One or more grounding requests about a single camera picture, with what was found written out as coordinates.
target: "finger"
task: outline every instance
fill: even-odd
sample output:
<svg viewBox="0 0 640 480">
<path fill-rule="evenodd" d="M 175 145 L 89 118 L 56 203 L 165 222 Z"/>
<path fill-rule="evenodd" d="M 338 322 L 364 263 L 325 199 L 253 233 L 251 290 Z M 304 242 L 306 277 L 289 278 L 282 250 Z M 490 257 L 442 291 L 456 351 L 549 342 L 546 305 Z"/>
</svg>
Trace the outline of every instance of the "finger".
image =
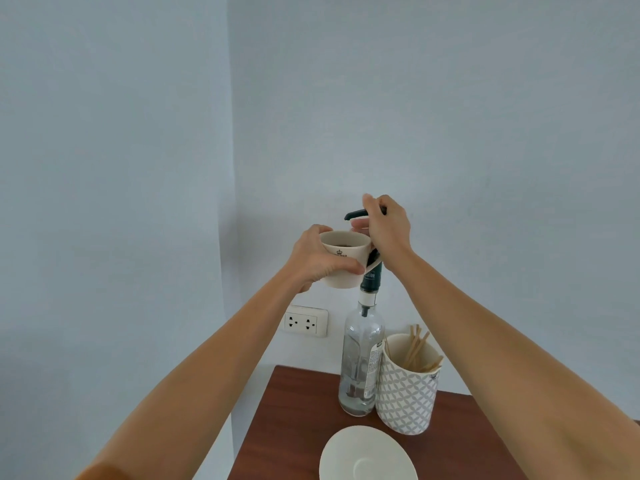
<svg viewBox="0 0 640 480">
<path fill-rule="evenodd" d="M 380 210 L 380 204 L 377 199 L 374 199 L 371 194 L 364 194 L 362 196 L 362 205 L 367 209 L 369 217 L 381 217 L 382 210 Z"/>
<path fill-rule="evenodd" d="M 384 205 L 387 209 L 391 209 L 393 210 L 404 210 L 403 207 L 396 202 L 395 200 L 393 200 L 391 197 L 389 197 L 389 195 L 380 195 L 380 197 L 378 197 L 378 202 L 380 205 Z"/>
<path fill-rule="evenodd" d="M 359 234 L 369 235 L 369 229 L 354 229 L 354 228 L 351 228 L 351 232 L 357 232 Z"/>
<path fill-rule="evenodd" d="M 369 227 L 369 218 L 364 217 L 363 219 L 352 219 L 349 221 L 349 224 L 351 224 L 351 227 L 354 229 L 366 228 Z"/>
<path fill-rule="evenodd" d="M 364 266 L 355 258 L 342 258 L 331 255 L 333 269 L 336 271 L 345 270 L 353 274 L 364 274 Z"/>
<path fill-rule="evenodd" d="M 333 230 L 333 228 L 329 226 L 323 226 L 322 224 L 313 224 L 311 227 L 309 227 L 308 230 L 316 234 L 322 234 L 323 232 L 329 232 Z"/>
</svg>

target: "gray geometric pattern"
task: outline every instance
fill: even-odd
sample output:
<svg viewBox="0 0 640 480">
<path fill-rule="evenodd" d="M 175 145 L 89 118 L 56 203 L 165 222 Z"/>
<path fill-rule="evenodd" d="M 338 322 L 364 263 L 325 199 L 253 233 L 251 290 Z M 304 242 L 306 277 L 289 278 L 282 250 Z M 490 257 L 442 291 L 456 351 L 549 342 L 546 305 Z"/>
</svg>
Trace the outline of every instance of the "gray geometric pattern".
<svg viewBox="0 0 640 480">
<path fill-rule="evenodd" d="M 404 435 L 419 435 L 429 427 L 438 391 L 438 376 L 406 371 L 382 354 L 376 411 L 384 424 Z"/>
</svg>

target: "outlet cover plate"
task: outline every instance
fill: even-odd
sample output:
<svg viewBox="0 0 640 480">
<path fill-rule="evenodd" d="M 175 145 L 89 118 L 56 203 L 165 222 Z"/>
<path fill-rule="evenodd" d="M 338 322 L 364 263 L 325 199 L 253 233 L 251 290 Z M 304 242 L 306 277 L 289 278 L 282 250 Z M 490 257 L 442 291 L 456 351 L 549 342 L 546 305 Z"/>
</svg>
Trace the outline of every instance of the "outlet cover plate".
<svg viewBox="0 0 640 480">
<path fill-rule="evenodd" d="M 290 305 L 282 317 L 280 329 L 300 335 L 326 337 L 329 311 L 309 306 Z"/>
</svg>

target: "patterned container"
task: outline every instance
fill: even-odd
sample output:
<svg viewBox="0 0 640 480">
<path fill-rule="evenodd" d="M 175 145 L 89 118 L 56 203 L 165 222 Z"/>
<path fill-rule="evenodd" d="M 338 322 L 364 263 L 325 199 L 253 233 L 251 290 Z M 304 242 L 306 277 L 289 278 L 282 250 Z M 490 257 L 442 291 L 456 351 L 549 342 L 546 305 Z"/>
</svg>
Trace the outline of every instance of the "patterned container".
<svg viewBox="0 0 640 480">
<path fill-rule="evenodd" d="M 391 358 L 383 347 L 378 375 L 376 411 L 384 424 L 404 435 L 419 435 L 429 427 L 431 411 L 438 391 L 438 376 L 442 366 L 434 372 L 411 372 L 396 365 L 402 363 L 409 350 L 410 336 L 398 333 L 387 337 Z M 420 350 L 422 363 L 436 361 L 438 352 L 428 343 Z"/>
</svg>

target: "white label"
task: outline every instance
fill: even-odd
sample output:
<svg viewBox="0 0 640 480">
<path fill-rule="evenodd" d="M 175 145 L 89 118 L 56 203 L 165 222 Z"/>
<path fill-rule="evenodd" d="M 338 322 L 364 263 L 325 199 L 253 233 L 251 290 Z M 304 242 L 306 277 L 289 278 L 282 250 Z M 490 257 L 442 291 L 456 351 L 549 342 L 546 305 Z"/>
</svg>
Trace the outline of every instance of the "white label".
<svg viewBox="0 0 640 480">
<path fill-rule="evenodd" d="M 382 342 L 371 348 L 369 354 L 369 368 L 367 369 L 367 380 L 364 384 L 364 398 L 370 398 L 376 391 L 378 384 L 378 368 L 380 367 L 380 356 L 382 355 Z"/>
</svg>

